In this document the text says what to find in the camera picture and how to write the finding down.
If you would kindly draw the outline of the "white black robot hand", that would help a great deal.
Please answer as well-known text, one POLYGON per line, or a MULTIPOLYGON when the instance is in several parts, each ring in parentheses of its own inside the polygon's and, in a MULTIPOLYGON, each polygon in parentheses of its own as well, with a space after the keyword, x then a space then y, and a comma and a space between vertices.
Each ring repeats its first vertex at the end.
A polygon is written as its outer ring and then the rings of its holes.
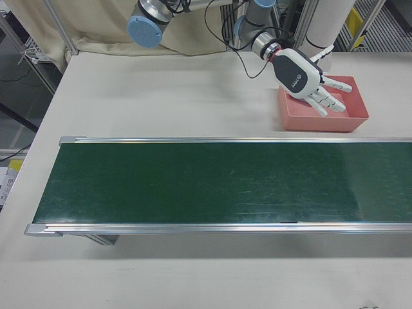
POLYGON ((333 46, 330 45, 308 58, 299 50, 286 48, 276 52, 270 60, 280 86, 293 98, 308 103, 322 117, 328 115, 328 109, 336 112, 346 110, 346 106, 333 97, 325 87, 328 86, 347 93, 352 91, 349 84, 326 77, 317 65, 332 50, 333 46))

